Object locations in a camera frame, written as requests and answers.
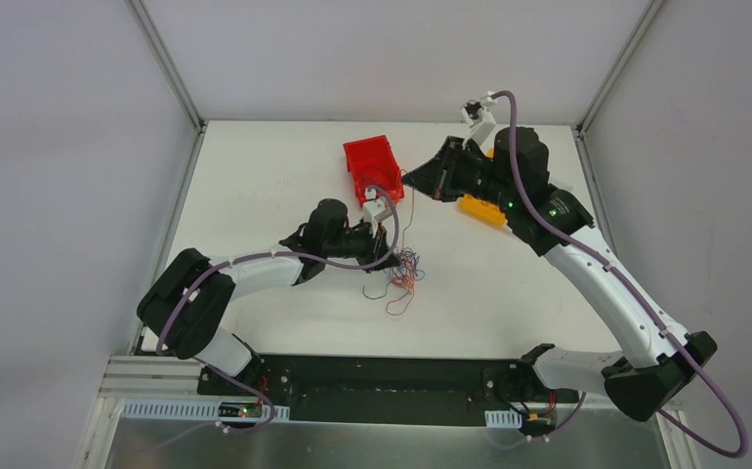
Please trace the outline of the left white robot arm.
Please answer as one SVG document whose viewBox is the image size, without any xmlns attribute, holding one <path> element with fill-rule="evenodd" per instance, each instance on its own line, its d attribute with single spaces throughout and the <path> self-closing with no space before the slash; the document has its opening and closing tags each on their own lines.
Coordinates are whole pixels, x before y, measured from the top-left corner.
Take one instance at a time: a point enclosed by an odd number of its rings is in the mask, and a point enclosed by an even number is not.
<svg viewBox="0 0 752 469">
<path fill-rule="evenodd" d="M 328 266 L 367 273 L 398 266 L 398 236 L 383 225 L 396 219 L 395 204 L 384 196 L 365 201 L 356 224 L 344 202 L 325 198 L 307 222 L 267 250 L 211 258 L 184 249 L 141 299 L 136 315 L 157 336 L 156 353 L 218 368 L 227 387 L 248 395 L 259 385 L 260 369 L 251 347 L 222 328 L 228 305 L 266 289 L 303 284 Z"/>
</svg>

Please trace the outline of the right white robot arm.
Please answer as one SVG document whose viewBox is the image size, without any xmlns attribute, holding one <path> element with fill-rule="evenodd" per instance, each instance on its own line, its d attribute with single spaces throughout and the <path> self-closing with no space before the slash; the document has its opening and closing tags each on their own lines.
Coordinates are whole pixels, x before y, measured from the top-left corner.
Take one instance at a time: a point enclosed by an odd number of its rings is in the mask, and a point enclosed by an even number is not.
<svg viewBox="0 0 752 469">
<path fill-rule="evenodd" d="M 401 180 L 433 200 L 469 195 L 495 205 L 514 236 L 575 286 L 617 341 L 610 353 L 534 347 L 516 362 L 522 396 L 538 401 L 557 389 L 602 395 L 629 418 L 647 421 L 691 382 L 717 344 L 705 331 L 688 332 L 620 273 L 593 216 L 551 182 L 548 159 L 534 129 L 504 128 L 492 157 L 472 141 L 449 137 Z"/>
</svg>

